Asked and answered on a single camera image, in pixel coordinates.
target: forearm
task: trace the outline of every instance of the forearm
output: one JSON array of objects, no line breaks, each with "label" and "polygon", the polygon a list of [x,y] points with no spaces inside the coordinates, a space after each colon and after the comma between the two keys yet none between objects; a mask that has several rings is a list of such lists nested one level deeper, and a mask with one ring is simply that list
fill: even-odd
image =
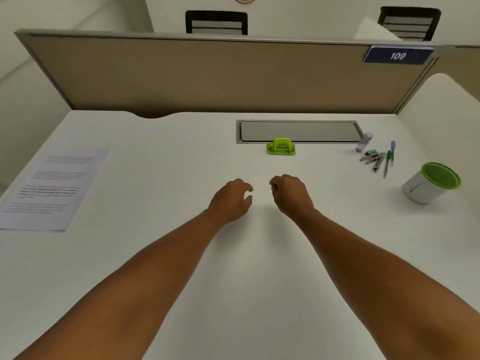
[{"label": "forearm", "polygon": [[204,211],[153,242],[87,293],[17,359],[141,359],[222,227]]},{"label": "forearm", "polygon": [[316,210],[295,222],[345,301],[389,358],[401,358],[413,348],[418,351],[418,342],[444,355],[454,351],[455,342],[463,340],[452,339],[452,328],[464,338],[479,334],[477,311],[398,256]]}]

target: purple glue stick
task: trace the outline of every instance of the purple glue stick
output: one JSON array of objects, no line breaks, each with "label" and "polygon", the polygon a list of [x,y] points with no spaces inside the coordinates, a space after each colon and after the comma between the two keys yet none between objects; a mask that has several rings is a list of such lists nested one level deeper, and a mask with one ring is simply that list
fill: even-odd
[{"label": "purple glue stick", "polygon": [[370,140],[372,140],[373,138],[374,138],[374,135],[371,132],[366,132],[365,135],[363,135],[363,138],[360,141],[360,143],[358,143],[357,147],[355,148],[355,151],[357,153],[361,153],[363,149],[365,149],[365,147],[368,145]]}]

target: white desk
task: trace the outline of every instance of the white desk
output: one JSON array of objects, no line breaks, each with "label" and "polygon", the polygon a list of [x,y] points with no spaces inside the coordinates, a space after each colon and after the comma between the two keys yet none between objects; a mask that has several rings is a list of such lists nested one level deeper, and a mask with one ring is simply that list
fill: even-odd
[{"label": "white desk", "polygon": [[[385,150],[396,140],[395,167],[383,180],[358,162],[351,144],[298,144],[294,157],[270,156],[264,144],[236,144],[237,119],[357,120],[375,134],[370,148]],[[274,205],[268,182],[284,173],[300,177],[328,217],[480,309],[479,226],[457,192],[428,206],[403,196],[400,184],[426,158],[394,115],[181,113],[145,120],[72,111],[38,154],[63,146],[108,148],[110,155],[67,232],[0,232],[2,360],[235,178],[253,185],[253,206],[213,240],[145,359],[383,359],[308,241]]]}]

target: hand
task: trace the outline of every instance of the hand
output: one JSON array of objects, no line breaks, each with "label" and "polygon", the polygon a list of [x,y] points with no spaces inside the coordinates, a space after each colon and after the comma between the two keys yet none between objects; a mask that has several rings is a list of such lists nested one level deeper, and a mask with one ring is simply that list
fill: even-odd
[{"label": "hand", "polygon": [[305,211],[315,209],[305,184],[296,176],[284,174],[270,181],[273,199],[280,212],[292,220]]},{"label": "hand", "polygon": [[213,196],[208,210],[223,225],[237,221],[248,212],[252,205],[252,196],[243,199],[245,192],[252,192],[254,188],[241,179],[229,181]]}]

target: green hole punch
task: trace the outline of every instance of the green hole punch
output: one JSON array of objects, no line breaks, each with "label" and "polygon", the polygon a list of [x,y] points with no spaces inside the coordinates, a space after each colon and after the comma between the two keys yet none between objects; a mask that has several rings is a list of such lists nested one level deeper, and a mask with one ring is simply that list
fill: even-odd
[{"label": "green hole punch", "polygon": [[295,144],[289,138],[276,138],[267,143],[267,153],[272,156],[294,156]]}]

